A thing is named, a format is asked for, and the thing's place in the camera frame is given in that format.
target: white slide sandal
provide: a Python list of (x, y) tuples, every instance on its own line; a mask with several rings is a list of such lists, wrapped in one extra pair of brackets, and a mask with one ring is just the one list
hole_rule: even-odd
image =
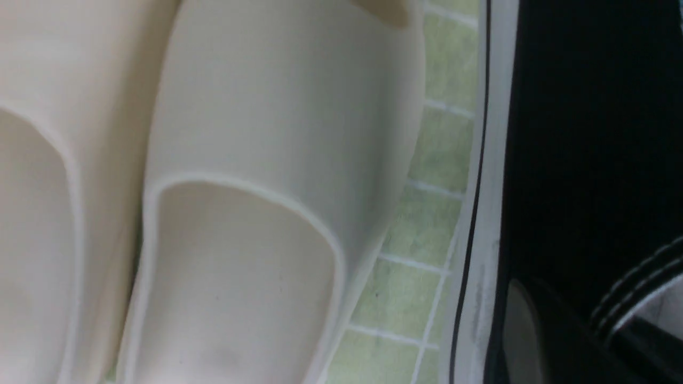
[(117, 382), (318, 382), (398, 202), (423, 89), (417, 2), (186, 0)]
[(175, 9), (0, 0), (0, 384), (112, 364)]

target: black shoe upper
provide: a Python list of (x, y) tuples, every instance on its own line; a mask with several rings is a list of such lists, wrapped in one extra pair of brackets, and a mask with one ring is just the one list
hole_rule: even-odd
[[(683, 274), (680, 25), (677, 0), (520, 1), (501, 273), (534, 285), (545, 305), (556, 298), (581, 325), (567, 335), (590, 339), (546, 348), (614, 357), (610, 368), (575, 361), (583, 381), (549, 362), (554, 383), (641, 380), (611, 341)], [(562, 339), (561, 322), (546, 314), (546, 337)], [(630, 373), (606, 381), (611, 369)]]

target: floor tile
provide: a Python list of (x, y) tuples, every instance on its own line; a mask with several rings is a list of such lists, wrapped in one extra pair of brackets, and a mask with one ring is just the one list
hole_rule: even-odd
[(347, 331), (327, 384), (410, 384), (417, 346)]
[(441, 290), (441, 298), (436, 306), (436, 315), (434, 316), (434, 322), (429, 334), (428, 340), (430, 344), (438, 344), (441, 341), (441, 330), (445, 320), (444, 316), (446, 316), (446, 305), (448, 304), (449, 293), (451, 292), (451, 280), (452, 278), (448, 277)]
[(463, 192), (467, 186), (473, 126), (471, 119), (425, 108), (408, 177)]
[(378, 260), (351, 322), (422, 339), (440, 275)]
[(425, 350), (416, 384), (438, 383), (438, 351)]
[(460, 201), (406, 187), (382, 250), (442, 267), (460, 214)]
[(463, 15), (478, 16), (479, 0), (430, 0), (430, 3)]
[(424, 22), (426, 96), (474, 111), (477, 87), (477, 31), (429, 14)]

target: tile grout line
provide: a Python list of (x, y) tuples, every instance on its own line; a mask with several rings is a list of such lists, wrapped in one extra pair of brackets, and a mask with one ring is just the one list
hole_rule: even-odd
[[(451, 237), (451, 242), (448, 244), (448, 251), (446, 253), (446, 261), (443, 263), (443, 268), (448, 271), (451, 266), (451, 259), (453, 258), (453, 253), (456, 250), (456, 241), (458, 240), (458, 235), (460, 233), (460, 213), (458, 213), (458, 222), (456, 222), (456, 227), (453, 230), (453, 236)], [(422, 342), (420, 343), (420, 349), (417, 352), (417, 361), (415, 362), (415, 368), (413, 368), (413, 377), (410, 379), (410, 384), (417, 383), (417, 377), (420, 373), (420, 368), (422, 367), (422, 360), (425, 355), (425, 350), (427, 345), (429, 345), (429, 335), (434, 326), (434, 318), (436, 318), (436, 309), (438, 303), (441, 300), (441, 294), (443, 292), (443, 286), (446, 283), (446, 275), (441, 275), (436, 286), (436, 293), (434, 294), (434, 300), (432, 301), (432, 309), (429, 313), (429, 318), (427, 319), (427, 325), (425, 326), (425, 331), (422, 334)]]
[(392, 255), (390, 253), (380, 253), (380, 255), (377, 257), (380, 260), (386, 260), (389, 262), (394, 262), (396, 264), (401, 264), (405, 266), (411, 266), (416, 269), (421, 269), (422, 271), (427, 271), (427, 272), (432, 272), (432, 273), (437, 273), (439, 275), (450, 275), (451, 271), (447, 269), (442, 269), (437, 266), (432, 266), (429, 264), (425, 264), (423, 262), (411, 260), (408, 258), (402, 258), (400, 256)]
[(346, 326), (346, 329), (349, 331), (362, 333), (363, 335), (374, 336), (376, 338), (382, 338), (382, 339), (389, 339), (389, 340), (399, 342), (402, 344), (410, 344), (410, 345), (414, 345), (414, 346), (420, 345), (420, 340), (418, 340), (418, 339), (407, 338), (406, 336), (397, 335), (395, 333), (391, 333), (389, 331), (383, 331), (382, 329), (378, 329), (378, 328), (369, 328), (369, 327), (364, 327), (363, 325), (348, 323), (348, 325)]
[(446, 111), (448, 113), (452, 113), (457, 116), (462, 116), (464, 118), (468, 118), (470, 120), (474, 120), (474, 113), (466, 110), (465, 108), (460, 108), (456, 107), (455, 105), (448, 105), (443, 101), (438, 101), (438, 100), (432, 100), (430, 98), (426, 98), (423, 102), (423, 105), (429, 108), (434, 108), (434, 109), (440, 109), (442, 111)]
[(479, 21), (475, 16), (469, 16), (466, 14), (461, 14), (456, 11), (451, 11), (447, 10), (445, 8), (442, 8), (438, 5), (434, 5), (430, 3), (429, 1), (425, 1), (424, 4), (422, 5), (424, 12), (425, 13), (430, 13), (430, 14), (435, 14), (437, 16), (441, 16), (443, 18), (446, 18), (451, 21), (455, 21), (457, 23), (462, 23), (466, 25), (467, 27), (477, 29), (477, 25), (479, 24)]
[(438, 193), (439, 195), (444, 195), (458, 201), (462, 201), (464, 199), (464, 193), (462, 192), (451, 192), (446, 188), (437, 187), (436, 185), (427, 184), (426, 182), (414, 180), (411, 178), (409, 178), (408, 181), (406, 181), (406, 185), (413, 187), (415, 189), (419, 189), (420, 191)]

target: shoe stitching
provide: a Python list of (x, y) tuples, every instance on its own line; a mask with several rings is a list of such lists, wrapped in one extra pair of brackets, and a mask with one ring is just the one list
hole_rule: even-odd
[(631, 297), (633, 297), (633, 295), (635, 294), (635, 292), (638, 291), (638, 289), (642, 288), (645, 284), (647, 284), (648, 282), (652, 281), (652, 279), (654, 279), (655, 277), (661, 275), (662, 272), (666, 271), (667, 269), (673, 267), (674, 265), (676, 265), (676, 264), (678, 264), (678, 263), (680, 263), (680, 262), (683, 262), (683, 256), (680, 256), (679, 258), (670, 261), (668, 264), (666, 264), (666, 265), (664, 265), (663, 267), (657, 269), (656, 271), (650, 273), (645, 279), (642, 279), (642, 280), (641, 280), (641, 281), (640, 281), (640, 282), (639, 282), (639, 283), (638, 283), (638, 284), (637, 284), (637, 285), (636, 285), (636, 286), (635, 286), (635, 287), (634, 287), (626, 296), (624, 296), (623, 299), (621, 299), (621, 300), (619, 301), (619, 303), (616, 303), (616, 304), (614, 305), (614, 307), (612, 307), (612, 309), (611, 309), (609, 312), (607, 312), (607, 315), (605, 315), (605, 316), (602, 318), (602, 320), (598, 323), (598, 326), (597, 326), (597, 328), (596, 328), (596, 331), (599, 332), (599, 331), (602, 329), (602, 327), (604, 326), (604, 324), (607, 322), (607, 320), (610, 319), (610, 318), (612, 317), (612, 315), (614, 315), (614, 313), (616, 313), (616, 311), (618, 311), (618, 309), (619, 309), (625, 302), (627, 302), (628, 300), (630, 300)]
[(602, 296), (600, 299), (600, 302), (596, 306), (596, 308), (591, 312), (591, 316), (588, 320), (589, 324), (592, 324), (594, 322), (595, 316), (598, 314), (598, 312), (602, 309), (602, 306), (611, 298), (611, 296), (614, 294), (614, 292), (626, 281), (629, 277), (631, 277), (634, 273), (640, 271), (645, 265), (649, 264), (652, 260), (654, 260), (657, 256), (659, 256), (662, 252), (666, 251), (667, 249), (671, 248), (674, 245), (677, 245), (683, 241), (683, 236), (679, 236), (675, 238), (671, 243), (664, 245), (657, 249), (650, 257), (644, 259), (643, 261), (640, 262), (640, 264), (634, 266), (631, 268), (622, 278), (618, 279), (610, 288), (609, 291)]

